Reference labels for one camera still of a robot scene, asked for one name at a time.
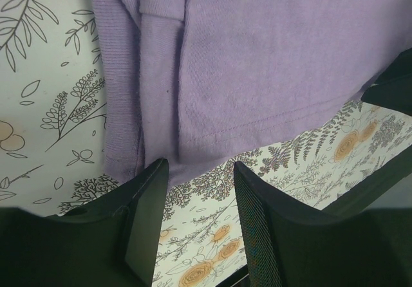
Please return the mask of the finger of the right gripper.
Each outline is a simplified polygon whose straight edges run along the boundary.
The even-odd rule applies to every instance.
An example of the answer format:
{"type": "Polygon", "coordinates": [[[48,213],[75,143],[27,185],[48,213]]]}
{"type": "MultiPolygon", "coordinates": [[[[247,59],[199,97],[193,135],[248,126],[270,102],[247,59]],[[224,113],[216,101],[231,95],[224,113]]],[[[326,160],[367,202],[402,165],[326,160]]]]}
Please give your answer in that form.
{"type": "Polygon", "coordinates": [[[411,69],[411,49],[408,49],[364,92],[361,101],[411,115],[411,69]]]}

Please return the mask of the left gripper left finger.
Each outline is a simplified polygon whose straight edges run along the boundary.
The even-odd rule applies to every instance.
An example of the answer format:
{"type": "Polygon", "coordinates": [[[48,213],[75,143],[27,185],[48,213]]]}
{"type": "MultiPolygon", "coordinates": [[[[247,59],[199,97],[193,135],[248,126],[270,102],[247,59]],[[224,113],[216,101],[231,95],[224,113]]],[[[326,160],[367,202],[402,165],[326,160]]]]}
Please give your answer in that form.
{"type": "Polygon", "coordinates": [[[169,164],[63,216],[1,209],[2,286],[150,286],[169,164]]]}

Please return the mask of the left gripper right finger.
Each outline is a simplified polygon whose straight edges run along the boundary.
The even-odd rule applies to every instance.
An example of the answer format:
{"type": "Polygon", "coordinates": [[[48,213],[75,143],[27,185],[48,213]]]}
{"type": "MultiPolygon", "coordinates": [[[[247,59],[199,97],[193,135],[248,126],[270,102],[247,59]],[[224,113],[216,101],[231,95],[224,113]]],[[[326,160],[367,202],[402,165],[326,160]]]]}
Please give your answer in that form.
{"type": "Polygon", "coordinates": [[[234,188],[252,286],[410,286],[411,210],[340,218],[269,185],[241,162],[234,188]]]}

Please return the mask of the purple t shirt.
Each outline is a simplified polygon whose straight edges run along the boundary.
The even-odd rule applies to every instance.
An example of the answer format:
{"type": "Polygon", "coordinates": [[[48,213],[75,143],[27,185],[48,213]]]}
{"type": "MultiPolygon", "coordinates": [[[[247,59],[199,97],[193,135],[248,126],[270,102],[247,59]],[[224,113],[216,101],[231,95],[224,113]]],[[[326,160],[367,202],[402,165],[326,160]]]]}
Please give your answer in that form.
{"type": "Polygon", "coordinates": [[[104,171],[171,185],[321,127],[411,47],[411,0],[91,0],[104,171]]]}

